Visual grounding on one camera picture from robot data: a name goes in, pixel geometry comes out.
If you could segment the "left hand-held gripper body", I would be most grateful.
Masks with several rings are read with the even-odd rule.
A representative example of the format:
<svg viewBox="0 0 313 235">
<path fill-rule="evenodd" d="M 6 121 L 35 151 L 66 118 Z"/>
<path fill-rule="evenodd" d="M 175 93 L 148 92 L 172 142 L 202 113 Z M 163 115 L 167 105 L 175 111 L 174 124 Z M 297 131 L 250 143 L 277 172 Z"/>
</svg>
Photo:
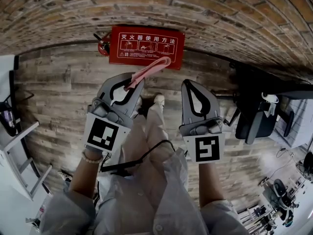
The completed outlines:
<svg viewBox="0 0 313 235">
<path fill-rule="evenodd" d="M 123 143 L 133 119 L 96 97 L 88 107 L 83 135 L 86 148 L 114 153 Z"/>
</svg>

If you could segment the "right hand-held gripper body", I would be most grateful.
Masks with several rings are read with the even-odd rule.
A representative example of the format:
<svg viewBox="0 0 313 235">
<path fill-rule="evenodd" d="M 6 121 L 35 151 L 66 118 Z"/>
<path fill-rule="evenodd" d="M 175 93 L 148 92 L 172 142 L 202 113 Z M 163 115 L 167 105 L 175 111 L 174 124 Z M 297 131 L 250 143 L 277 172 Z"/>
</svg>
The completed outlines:
<svg viewBox="0 0 313 235">
<path fill-rule="evenodd" d="M 192 162 L 206 164 L 221 160 L 225 144 L 222 126 L 222 119 L 215 117 L 179 127 Z"/>
</svg>

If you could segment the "pink cloth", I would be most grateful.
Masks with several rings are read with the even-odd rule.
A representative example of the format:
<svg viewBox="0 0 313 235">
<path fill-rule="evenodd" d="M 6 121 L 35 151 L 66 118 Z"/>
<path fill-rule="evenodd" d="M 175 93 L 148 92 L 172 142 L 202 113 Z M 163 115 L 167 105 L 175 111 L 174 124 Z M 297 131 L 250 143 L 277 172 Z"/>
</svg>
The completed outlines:
<svg viewBox="0 0 313 235">
<path fill-rule="evenodd" d="M 129 89 L 134 89 L 137 84 L 139 84 L 143 79 L 158 71 L 161 71 L 162 69 L 168 67 L 170 64 L 171 59 L 169 57 L 161 57 L 153 61 L 147 67 L 134 73 L 132 75 L 130 83 L 124 87 L 124 90 L 128 91 Z"/>
</svg>

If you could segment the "red fire extinguisher box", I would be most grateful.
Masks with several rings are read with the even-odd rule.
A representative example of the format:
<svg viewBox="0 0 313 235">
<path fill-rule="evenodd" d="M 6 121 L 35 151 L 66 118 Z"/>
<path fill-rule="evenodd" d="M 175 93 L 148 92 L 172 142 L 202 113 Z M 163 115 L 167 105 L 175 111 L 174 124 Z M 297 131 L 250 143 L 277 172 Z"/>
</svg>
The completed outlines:
<svg viewBox="0 0 313 235">
<path fill-rule="evenodd" d="M 180 70 L 185 34 L 145 26 L 114 26 L 111 31 L 109 63 L 147 66 L 161 57 L 169 57 L 172 70 Z"/>
</svg>

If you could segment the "person's left forearm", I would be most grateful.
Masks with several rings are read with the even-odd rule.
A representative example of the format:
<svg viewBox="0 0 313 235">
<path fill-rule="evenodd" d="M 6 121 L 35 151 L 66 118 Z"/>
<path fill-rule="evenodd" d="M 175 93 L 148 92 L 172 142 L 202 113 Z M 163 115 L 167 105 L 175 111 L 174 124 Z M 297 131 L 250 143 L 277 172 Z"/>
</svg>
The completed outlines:
<svg viewBox="0 0 313 235">
<path fill-rule="evenodd" d="M 85 149 L 72 177 L 69 190 L 90 199 L 93 198 L 99 164 L 103 159 L 100 152 Z"/>
</svg>

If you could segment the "person's right forearm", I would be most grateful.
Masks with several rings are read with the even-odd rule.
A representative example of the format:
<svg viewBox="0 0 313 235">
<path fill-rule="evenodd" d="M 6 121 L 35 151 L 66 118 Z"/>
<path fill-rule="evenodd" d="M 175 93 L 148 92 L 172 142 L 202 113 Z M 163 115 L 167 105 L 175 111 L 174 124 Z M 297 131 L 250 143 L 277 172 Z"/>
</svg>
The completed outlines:
<svg viewBox="0 0 313 235">
<path fill-rule="evenodd" d="M 214 201 L 224 200 L 222 185 L 214 163 L 199 164 L 199 203 L 203 208 Z"/>
</svg>

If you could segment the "red fire extinguisher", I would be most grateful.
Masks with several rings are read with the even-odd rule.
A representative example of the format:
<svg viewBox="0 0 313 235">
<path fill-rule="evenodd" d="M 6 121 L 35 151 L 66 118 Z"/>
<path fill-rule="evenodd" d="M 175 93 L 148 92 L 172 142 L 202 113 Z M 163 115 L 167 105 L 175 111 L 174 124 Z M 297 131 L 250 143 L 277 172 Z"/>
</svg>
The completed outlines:
<svg viewBox="0 0 313 235">
<path fill-rule="evenodd" d="M 110 55 L 110 42 L 111 42 L 111 32 L 108 32 L 104 37 L 99 37 L 97 34 L 93 34 L 98 40 L 98 51 L 103 56 Z"/>
</svg>

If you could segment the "beige trousers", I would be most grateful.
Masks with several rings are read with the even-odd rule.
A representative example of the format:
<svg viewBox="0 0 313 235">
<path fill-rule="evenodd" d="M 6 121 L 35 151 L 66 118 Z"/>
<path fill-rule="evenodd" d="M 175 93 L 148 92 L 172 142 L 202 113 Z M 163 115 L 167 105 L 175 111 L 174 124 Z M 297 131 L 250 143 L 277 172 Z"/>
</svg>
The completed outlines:
<svg viewBox="0 0 313 235">
<path fill-rule="evenodd" d="M 121 146 L 120 162 L 130 162 L 140 157 L 162 140 L 168 140 L 165 130 L 163 108 L 154 103 L 147 116 L 138 115 L 134 118 L 132 129 Z M 174 153 L 169 143 L 163 143 L 153 150 L 146 159 L 153 163 L 162 163 Z"/>
</svg>

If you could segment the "black office chair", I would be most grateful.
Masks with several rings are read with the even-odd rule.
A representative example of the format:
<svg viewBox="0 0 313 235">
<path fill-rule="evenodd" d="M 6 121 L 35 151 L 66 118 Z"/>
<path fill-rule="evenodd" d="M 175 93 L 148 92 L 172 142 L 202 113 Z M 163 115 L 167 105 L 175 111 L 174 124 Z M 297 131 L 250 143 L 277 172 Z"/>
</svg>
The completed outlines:
<svg viewBox="0 0 313 235">
<path fill-rule="evenodd" d="M 234 69 L 238 89 L 232 96 L 220 95 L 219 99 L 232 100 L 236 110 L 231 120 L 224 120 L 224 124 L 231 126 L 238 121 L 235 137 L 245 140 L 246 144 L 253 144 L 256 138 L 268 137 L 272 134 L 276 120 L 282 118 L 287 124 L 284 137 L 291 130 L 294 112 L 286 114 L 281 109 L 282 99 L 313 99 L 313 85 L 300 84 L 294 81 L 284 81 L 279 77 L 249 65 L 230 63 Z M 275 94 L 279 102 L 266 102 L 261 93 Z"/>
</svg>

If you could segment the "grey shirt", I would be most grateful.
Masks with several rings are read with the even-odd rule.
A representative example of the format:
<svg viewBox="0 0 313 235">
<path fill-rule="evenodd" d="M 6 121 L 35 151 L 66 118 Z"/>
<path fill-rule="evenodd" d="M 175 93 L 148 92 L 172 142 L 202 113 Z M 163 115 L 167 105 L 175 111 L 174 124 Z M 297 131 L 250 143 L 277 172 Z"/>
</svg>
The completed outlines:
<svg viewBox="0 0 313 235">
<path fill-rule="evenodd" d="M 249 235 L 226 200 L 199 208 L 186 190 L 183 150 L 154 150 L 133 178 L 113 175 L 96 209 L 81 194 L 54 195 L 41 235 Z"/>
</svg>

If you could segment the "white desk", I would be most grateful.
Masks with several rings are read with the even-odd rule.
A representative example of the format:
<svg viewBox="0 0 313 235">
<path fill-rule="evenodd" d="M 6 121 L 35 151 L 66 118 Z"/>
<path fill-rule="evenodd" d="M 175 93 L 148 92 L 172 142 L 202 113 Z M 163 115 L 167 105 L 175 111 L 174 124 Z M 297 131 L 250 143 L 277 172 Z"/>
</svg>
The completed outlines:
<svg viewBox="0 0 313 235">
<path fill-rule="evenodd" d="M 9 72 L 15 71 L 17 66 L 17 56 L 0 55 L 0 101 L 4 101 L 10 93 Z M 33 202 L 52 166 L 39 173 L 26 148 L 25 138 L 39 126 L 39 122 L 33 120 L 22 127 L 19 114 L 16 118 L 20 129 L 14 137 L 8 135 L 0 123 L 0 186 L 9 186 Z"/>
</svg>

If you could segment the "grey and black robot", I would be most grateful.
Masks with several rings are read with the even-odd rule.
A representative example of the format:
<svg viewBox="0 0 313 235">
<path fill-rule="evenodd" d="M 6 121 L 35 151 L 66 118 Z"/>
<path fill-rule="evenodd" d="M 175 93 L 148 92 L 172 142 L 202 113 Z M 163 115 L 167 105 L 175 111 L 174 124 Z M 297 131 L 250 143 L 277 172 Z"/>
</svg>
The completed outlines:
<svg viewBox="0 0 313 235">
<path fill-rule="evenodd" d="M 269 202 L 271 207 L 279 214 L 283 225 L 287 228 L 293 223 L 294 209 L 299 205 L 295 204 L 294 199 L 287 192 L 287 188 L 280 179 L 274 180 L 271 184 L 266 181 L 263 184 L 263 196 Z"/>
</svg>

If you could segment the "black mesh chair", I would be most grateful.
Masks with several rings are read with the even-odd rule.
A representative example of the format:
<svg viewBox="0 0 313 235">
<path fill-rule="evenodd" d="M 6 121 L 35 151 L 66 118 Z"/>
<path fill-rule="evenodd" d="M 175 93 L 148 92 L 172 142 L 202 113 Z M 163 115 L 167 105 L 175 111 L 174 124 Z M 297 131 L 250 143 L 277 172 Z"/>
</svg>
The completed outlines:
<svg viewBox="0 0 313 235">
<path fill-rule="evenodd" d="M 31 99 L 34 94 L 30 91 L 25 90 L 30 96 L 23 98 L 21 100 L 16 100 L 15 92 L 19 87 L 14 85 L 14 71 L 9 72 L 9 89 L 10 93 L 4 101 L 0 101 L 0 123 L 5 128 L 8 135 L 14 137 L 16 136 L 17 131 L 20 129 L 17 122 L 17 104 L 22 103 Z"/>
</svg>

